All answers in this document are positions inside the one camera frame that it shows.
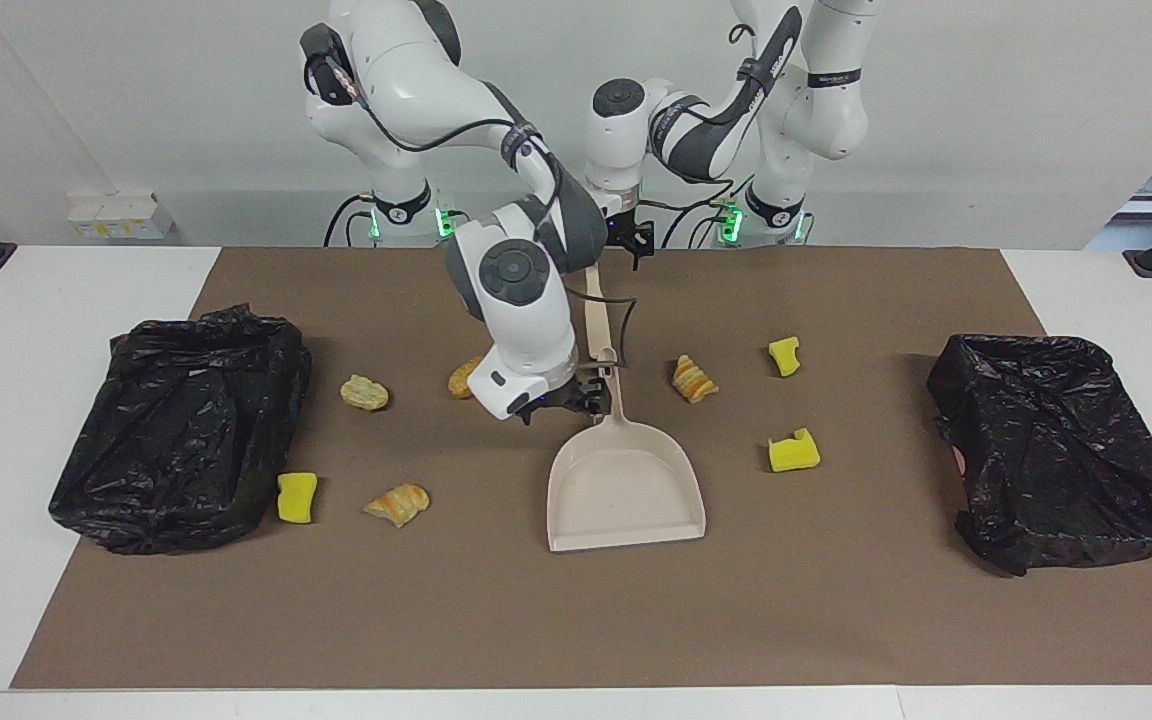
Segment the brown table mat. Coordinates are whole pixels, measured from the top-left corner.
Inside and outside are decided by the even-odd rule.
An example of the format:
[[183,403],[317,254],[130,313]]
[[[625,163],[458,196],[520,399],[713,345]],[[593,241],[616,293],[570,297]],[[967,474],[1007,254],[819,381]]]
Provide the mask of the brown table mat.
[[[547,477],[579,416],[495,420],[450,397],[485,353],[438,250],[232,249],[195,306],[296,324],[314,377],[288,457],[314,521],[219,550],[120,556],[81,541],[12,684],[31,689],[1152,684],[1152,559],[983,564],[954,529],[954,452],[925,387],[957,333],[1039,334],[1009,265],[965,249],[668,251],[641,272],[628,415],[684,446],[699,541],[547,546]],[[799,338],[801,367],[767,346]],[[718,384],[687,404],[687,354]],[[391,392],[347,406],[353,374]],[[772,471],[809,429],[817,468]],[[394,528],[364,506],[403,483]]]

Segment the beige plastic dustpan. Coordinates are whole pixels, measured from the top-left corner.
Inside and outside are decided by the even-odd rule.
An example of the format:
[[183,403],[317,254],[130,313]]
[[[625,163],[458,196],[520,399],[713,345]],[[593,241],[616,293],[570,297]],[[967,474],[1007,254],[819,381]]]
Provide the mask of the beige plastic dustpan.
[[707,511],[685,450],[664,430],[626,418],[617,366],[602,381],[611,410],[568,439],[550,465],[550,551],[700,539]]

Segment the beige hand brush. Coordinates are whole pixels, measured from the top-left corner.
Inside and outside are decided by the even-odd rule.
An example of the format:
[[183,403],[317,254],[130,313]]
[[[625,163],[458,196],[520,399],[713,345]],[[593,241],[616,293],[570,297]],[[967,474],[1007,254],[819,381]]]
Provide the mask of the beige hand brush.
[[588,300],[582,302],[584,302],[589,357],[594,363],[616,363],[620,359],[617,359],[617,351],[614,350],[607,302],[605,302],[602,278],[600,278],[598,265],[591,265],[585,270],[584,282],[584,293]]

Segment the striped croissant bread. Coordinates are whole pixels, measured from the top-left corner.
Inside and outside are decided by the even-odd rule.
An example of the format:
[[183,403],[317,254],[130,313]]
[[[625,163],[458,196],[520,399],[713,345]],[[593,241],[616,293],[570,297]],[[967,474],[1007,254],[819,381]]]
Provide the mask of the striped croissant bread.
[[387,520],[394,528],[411,523],[420,511],[429,510],[431,498],[429,491],[419,484],[403,483],[388,488],[364,506],[364,514],[371,518]]
[[704,397],[719,391],[718,384],[687,354],[677,357],[670,384],[687,404],[699,404]]

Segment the pale pastry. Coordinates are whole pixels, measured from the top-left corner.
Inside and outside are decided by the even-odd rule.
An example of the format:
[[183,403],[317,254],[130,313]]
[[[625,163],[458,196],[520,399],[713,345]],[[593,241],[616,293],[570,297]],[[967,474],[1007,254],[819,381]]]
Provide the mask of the pale pastry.
[[347,406],[369,411],[369,414],[385,409],[391,402],[391,392],[384,384],[357,374],[353,374],[348,381],[340,386],[339,395]]

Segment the notched yellow sponge piece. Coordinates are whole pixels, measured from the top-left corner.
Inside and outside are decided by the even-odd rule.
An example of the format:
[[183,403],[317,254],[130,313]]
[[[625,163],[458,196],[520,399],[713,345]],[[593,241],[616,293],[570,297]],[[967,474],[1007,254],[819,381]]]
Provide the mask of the notched yellow sponge piece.
[[823,456],[814,437],[805,427],[796,429],[785,439],[771,439],[768,444],[770,467],[776,473],[817,468],[820,460]]

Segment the white power strip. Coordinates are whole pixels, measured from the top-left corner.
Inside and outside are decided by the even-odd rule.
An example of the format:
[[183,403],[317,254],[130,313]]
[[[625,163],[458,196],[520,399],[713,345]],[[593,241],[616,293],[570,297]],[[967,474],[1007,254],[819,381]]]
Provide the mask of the white power strip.
[[166,240],[177,223],[156,192],[69,194],[68,220],[83,240]]

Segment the black bag lined bin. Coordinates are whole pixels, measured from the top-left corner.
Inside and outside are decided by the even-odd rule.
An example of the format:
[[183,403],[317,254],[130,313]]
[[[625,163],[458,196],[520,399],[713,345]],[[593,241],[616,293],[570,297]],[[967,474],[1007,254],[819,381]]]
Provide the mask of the black bag lined bin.
[[927,388],[975,555],[1014,577],[1152,559],[1152,433],[1100,346],[952,334]]
[[141,323],[109,351],[50,518],[124,555],[211,550],[253,532],[314,369],[297,325],[241,304]]

